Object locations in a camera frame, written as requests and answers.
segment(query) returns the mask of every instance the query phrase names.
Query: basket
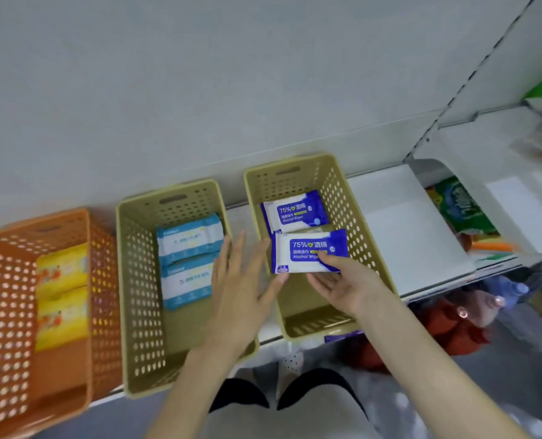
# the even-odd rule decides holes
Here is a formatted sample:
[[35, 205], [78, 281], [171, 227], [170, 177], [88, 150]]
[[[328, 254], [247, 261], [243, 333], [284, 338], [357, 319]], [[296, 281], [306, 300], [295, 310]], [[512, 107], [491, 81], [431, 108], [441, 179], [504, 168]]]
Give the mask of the basket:
[[[90, 337], [34, 352], [36, 259], [88, 242]], [[122, 381], [116, 242], [76, 209], [0, 229], [0, 437], [74, 417]]]
[[[318, 190], [331, 222], [322, 229], [346, 228], [350, 257], [371, 267], [395, 290], [362, 211], [332, 154], [293, 157], [250, 168], [245, 171], [245, 185], [259, 237], [268, 237], [262, 202]], [[268, 271], [270, 262], [271, 248], [267, 251]], [[288, 339], [339, 335], [359, 329], [353, 318], [336, 310], [311, 287], [305, 274], [290, 275], [277, 297], [277, 305], [283, 336]]]
[[[218, 214], [231, 235], [220, 188], [208, 179], [179, 184], [122, 201], [116, 208], [123, 384], [130, 398], [169, 388], [188, 351], [200, 345], [211, 313], [204, 298], [163, 310], [157, 227], [173, 227]], [[245, 355], [258, 350], [253, 341]]]

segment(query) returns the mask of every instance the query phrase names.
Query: white shoe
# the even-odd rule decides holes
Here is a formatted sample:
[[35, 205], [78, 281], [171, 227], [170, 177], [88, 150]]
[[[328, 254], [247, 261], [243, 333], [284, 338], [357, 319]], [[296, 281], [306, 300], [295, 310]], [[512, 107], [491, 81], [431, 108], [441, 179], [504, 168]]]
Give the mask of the white shoe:
[[297, 353], [289, 355], [279, 362], [279, 376], [277, 378], [277, 400], [283, 394], [283, 391], [293, 382], [297, 376], [301, 376], [301, 370], [304, 368], [304, 354]]

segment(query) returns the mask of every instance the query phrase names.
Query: person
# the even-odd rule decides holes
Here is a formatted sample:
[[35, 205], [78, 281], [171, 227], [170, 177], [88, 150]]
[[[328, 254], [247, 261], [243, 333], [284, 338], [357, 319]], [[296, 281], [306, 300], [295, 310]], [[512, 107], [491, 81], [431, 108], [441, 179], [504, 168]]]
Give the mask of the person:
[[[287, 379], [286, 388], [277, 393], [276, 410], [268, 408], [264, 394], [248, 378], [227, 379], [288, 278], [287, 273], [276, 275], [259, 294], [268, 244], [267, 239], [257, 245], [243, 270], [245, 233], [232, 248], [225, 237], [214, 264], [213, 312], [204, 342], [187, 354], [147, 438], [380, 437], [352, 388], [333, 370]], [[438, 346], [375, 272], [354, 259], [325, 253], [319, 257], [340, 274], [307, 274], [311, 286], [356, 319], [436, 437], [528, 437]], [[283, 366], [283, 377], [301, 370], [297, 358], [290, 360]]]

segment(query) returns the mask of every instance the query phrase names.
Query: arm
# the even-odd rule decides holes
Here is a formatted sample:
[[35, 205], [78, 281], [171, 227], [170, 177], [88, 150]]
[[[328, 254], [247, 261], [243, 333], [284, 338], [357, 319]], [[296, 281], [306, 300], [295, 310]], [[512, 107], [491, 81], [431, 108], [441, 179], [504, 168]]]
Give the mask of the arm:
[[448, 356], [371, 269], [320, 255], [342, 275], [309, 274], [311, 285], [355, 317], [381, 359], [439, 438], [527, 438]]
[[228, 252], [225, 237], [212, 272], [212, 318], [204, 343], [190, 350], [161, 409], [149, 439], [191, 439], [197, 436], [218, 389], [240, 354], [255, 338], [288, 274], [279, 274], [259, 295], [259, 272], [269, 240], [258, 244], [242, 272], [244, 231]]

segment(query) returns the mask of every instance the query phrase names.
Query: alcohol wipes package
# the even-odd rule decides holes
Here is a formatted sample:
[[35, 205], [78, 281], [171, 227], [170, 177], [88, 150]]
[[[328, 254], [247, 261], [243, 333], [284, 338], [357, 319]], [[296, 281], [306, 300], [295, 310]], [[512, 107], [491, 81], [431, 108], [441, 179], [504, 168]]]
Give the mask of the alcohol wipes package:
[[163, 307], [175, 310], [212, 294], [212, 268], [218, 254], [182, 260], [161, 270]]
[[159, 263], [164, 269], [174, 262], [220, 251], [224, 239], [216, 214], [179, 227], [158, 229]]
[[348, 257], [346, 229], [315, 234], [274, 234], [271, 237], [271, 272], [338, 272], [337, 268], [319, 260], [319, 251]]
[[327, 225], [330, 221], [318, 190], [261, 203], [269, 235]]

